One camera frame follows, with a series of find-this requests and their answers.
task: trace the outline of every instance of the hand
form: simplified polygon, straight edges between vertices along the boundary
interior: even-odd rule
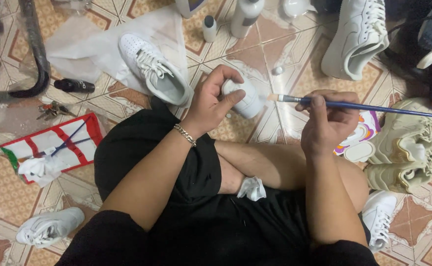
[[[310,119],[306,123],[301,145],[307,157],[319,157],[332,154],[356,128],[359,122],[359,110],[347,108],[326,108],[326,101],[344,101],[359,103],[354,92],[337,92],[330,89],[315,90],[306,95],[312,97],[310,106],[298,104],[299,112],[307,109]]]
[[[215,129],[226,116],[227,112],[245,97],[245,91],[238,89],[226,95],[221,101],[217,97],[226,79],[236,83],[244,83],[243,77],[225,65],[218,65],[209,74],[202,86],[195,89],[195,95],[186,117],[180,125],[193,138]]]

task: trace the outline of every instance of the brush bristles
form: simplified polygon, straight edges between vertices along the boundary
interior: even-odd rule
[[[267,96],[267,101],[278,101],[278,97],[279,97],[278,94],[269,94]]]

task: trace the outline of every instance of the black pants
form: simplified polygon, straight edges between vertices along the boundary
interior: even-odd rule
[[[141,110],[117,124],[99,144],[95,153],[95,183],[103,201],[180,122],[156,97],[152,98],[152,108]],[[205,134],[197,140],[196,147],[190,149],[169,202],[151,233],[179,230],[201,219],[231,220],[262,235],[279,253],[308,252],[311,240],[304,190],[281,191],[266,187],[266,198],[253,202],[246,197],[218,195],[220,186],[221,168],[214,140]],[[364,223],[363,226],[369,242],[370,232]]]

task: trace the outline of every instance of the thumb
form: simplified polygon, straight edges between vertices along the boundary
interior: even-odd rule
[[[221,112],[227,113],[235,104],[240,102],[245,97],[245,91],[243,89],[238,89],[230,94],[227,94],[222,101],[217,104],[217,109]]]
[[[310,119],[314,120],[317,128],[324,128],[328,123],[328,113],[326,111],[326,101],[321,95],[314,96],[310,104]]]

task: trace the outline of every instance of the person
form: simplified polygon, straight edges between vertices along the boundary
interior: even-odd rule
[[[359,111],[325,103],[357,95],[308,94],[311,105],[296,106],[310,113],[301,145],[231,143],[207,134],[245,96],[237,90],[219,101],[225,79],[243,83],[217,66],[182,121],[153,97],[151,110],[109,132],[95,154],[101,210],[57,265],[378,265],[358,215],[366,177],[333,154]],[[262,180],[266,198],[236,196],[246,177]]]

